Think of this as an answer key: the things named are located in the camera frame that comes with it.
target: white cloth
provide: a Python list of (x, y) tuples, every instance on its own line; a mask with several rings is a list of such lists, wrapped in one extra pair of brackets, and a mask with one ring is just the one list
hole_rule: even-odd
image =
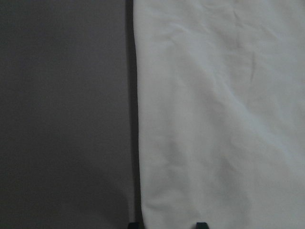
[(147, 229), (305, 229), (305, 1), (135, 0)]

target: gray background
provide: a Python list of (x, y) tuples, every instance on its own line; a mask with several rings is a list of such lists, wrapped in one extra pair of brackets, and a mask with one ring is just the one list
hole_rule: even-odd
[(0, 228), (141, 221), (132, 1), (0, 11)]

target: white sheet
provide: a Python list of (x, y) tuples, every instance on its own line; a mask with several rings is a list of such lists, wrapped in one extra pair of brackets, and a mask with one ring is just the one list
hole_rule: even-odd
[(305, 229), (305, 1), (135, 0), (147, 229)]

